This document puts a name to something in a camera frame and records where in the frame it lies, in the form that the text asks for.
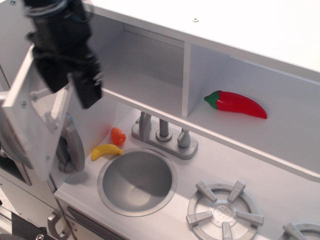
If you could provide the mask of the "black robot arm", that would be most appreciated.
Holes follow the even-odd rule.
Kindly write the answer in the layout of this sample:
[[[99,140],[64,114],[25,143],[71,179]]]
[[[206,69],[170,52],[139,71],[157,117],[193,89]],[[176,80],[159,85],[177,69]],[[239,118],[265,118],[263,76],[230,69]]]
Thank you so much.
[[[93,16],[80,0],[26,0],[23,11],[35,27],[27,38],[48,88],[56,93],[73,80],[82,107],[90,108],[102,98],[103,81],[98,57],[88,46]]]

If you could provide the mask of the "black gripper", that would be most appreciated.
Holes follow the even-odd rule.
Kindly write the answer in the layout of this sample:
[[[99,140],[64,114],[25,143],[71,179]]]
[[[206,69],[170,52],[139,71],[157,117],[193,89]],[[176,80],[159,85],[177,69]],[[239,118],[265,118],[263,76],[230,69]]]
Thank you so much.
[[[89,109],[102,98],[103,78],[98,59],[87,45],[92,16],[82,9],[29,10],[27,16],[36,28],[27,37],[34,44],[33,58],[47,87],[58,92],[72,73],[81,106]]]

